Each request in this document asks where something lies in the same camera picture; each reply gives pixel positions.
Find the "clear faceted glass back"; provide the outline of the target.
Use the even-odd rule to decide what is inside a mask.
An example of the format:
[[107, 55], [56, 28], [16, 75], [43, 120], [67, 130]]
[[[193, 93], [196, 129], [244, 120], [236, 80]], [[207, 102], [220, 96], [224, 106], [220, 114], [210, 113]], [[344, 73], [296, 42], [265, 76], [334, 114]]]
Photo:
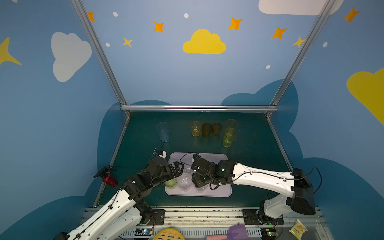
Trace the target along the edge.
[[184, 167], [184, 170], [183, 170], [183, 173], [184, 173], [184, 174], [192, 175], [192, 174], [194, 173], [194, 171], [192, 170], [192, 167], [191, 167], [191, 166], [185, 166], [185, 167]]

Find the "clear faceted glass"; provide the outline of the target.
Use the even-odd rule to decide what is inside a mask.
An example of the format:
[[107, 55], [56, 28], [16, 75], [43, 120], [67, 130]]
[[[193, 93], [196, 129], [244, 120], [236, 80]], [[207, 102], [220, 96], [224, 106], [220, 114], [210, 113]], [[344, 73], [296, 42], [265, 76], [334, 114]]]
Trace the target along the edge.
[[192, 185], [192, 176], [190, 174], [183, 174], [178, 177], [178, 186], [182, 191], [187, 191]]
[[202, 192], [204, 192], [204, 191], [207, 189], [208, 186], [209, 186], [209, 185], [205, 185], [205, 186], [196, 188], [196, 191], [197, 191], [198, 193], [202, 193]]
[[192, 174], [194, 173], [194, 171], [192, 170], [192, 167], [191, 167], [191, 166], [185, 166], [185, 167], [184, 167], [184, 170], [183, 170], [183, 173], [184, 173], [184, 174], [192, 175]]

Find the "small green cup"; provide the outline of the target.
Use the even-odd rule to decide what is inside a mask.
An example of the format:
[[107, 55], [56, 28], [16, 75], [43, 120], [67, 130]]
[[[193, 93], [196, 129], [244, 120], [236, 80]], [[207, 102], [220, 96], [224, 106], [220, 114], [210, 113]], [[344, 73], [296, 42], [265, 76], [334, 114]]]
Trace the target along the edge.
[[174, 179], [168, 180], [164, 184], [167, 188], [172, 189], [178, 184], [178, 179], [174, 178]]

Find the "pink plastic tray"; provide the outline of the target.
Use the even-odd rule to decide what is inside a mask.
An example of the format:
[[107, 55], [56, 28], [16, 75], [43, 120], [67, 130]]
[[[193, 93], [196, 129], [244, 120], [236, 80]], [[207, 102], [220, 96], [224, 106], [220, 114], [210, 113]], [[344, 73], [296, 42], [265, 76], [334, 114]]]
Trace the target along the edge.
[[170, 164], [183, 164], [181, 176], [166, 183], [165, 191], [170, 196], [219, 197], [232, 194], [227, 173], [227, 156], [224, 154], [172, 153]]

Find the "brown textured cup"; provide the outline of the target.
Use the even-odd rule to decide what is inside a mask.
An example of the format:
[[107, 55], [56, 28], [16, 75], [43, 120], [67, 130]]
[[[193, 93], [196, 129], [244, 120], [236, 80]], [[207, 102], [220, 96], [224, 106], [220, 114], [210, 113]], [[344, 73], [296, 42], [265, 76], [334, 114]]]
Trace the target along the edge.
[[223, 126], [220, 123], [212, 124], [212, 134], [214, 136], [219, 136], [222, 131]]
[[213, 130], [213, 125], [210, 123], [202, 124], [202, 134], [204, 138], [209, 138]]

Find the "yellow transparent cup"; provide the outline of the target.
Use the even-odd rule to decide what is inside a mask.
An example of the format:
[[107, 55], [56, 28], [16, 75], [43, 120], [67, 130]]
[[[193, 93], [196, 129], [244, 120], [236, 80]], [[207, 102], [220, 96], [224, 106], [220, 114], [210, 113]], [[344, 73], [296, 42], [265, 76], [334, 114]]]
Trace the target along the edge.
[[198, 137], [201, 134], [202, 123], [199, 121], [193, 121], [190, 124], [191, 134], [193, 137]]

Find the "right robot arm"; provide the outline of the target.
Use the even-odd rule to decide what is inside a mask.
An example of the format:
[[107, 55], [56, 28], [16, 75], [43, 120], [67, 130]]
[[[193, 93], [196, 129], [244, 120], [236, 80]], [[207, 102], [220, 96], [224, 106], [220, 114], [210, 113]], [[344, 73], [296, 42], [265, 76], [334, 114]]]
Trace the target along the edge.
[[193, 154], [191, 169], [194, 171], [192, 182], [196, 188], [206, 185], [214, 185], [216, 189], [224, 185], [245, 185], [278, 193], [278, 196], [261, 202], [261, 222], [264, 219], [277, 219], [290, 212], [307, 216], [316, 213], [313, 185], [309, 175], [301, 169], [274, 172], [228, 160], [216, 164], [200, 154]]

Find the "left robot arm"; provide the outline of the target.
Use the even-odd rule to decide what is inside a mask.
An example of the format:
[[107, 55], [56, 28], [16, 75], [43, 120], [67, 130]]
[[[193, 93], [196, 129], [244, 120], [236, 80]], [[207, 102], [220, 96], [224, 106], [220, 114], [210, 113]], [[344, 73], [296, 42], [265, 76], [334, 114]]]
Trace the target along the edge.
[[55, 240], [109, 240], [123, 232], [116, 224], [133, 226], [151, 220], [152, 208], [144, 201], [154, 187], [182, 175], [185, 165], [167, 164], [162, 157], [155, 157], [139, 173], [127, 177], [116, 194], [98, 212], [69, 233], [60, 232]]

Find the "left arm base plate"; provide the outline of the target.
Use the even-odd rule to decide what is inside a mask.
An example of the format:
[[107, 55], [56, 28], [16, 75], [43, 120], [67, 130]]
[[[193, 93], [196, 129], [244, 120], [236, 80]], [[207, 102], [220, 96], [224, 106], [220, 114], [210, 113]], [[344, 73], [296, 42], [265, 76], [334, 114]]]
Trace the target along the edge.
[[145, 213], [142, 216], [140, 225], [149, 226], [163, 226], [165, 221], [165, 210], [164, 209], [154, 209], [151, 213]]

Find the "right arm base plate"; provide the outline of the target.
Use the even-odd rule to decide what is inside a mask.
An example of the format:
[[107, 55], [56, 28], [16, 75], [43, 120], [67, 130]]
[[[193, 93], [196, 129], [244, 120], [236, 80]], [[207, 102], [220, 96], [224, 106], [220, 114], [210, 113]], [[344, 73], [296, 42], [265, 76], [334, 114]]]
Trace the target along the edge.
[[245, 225], [283, 225], [283, 217], [280, 216], [277, 219], [265, 216], [260, 213], [259, 209], [243, 209], [243, 219]]

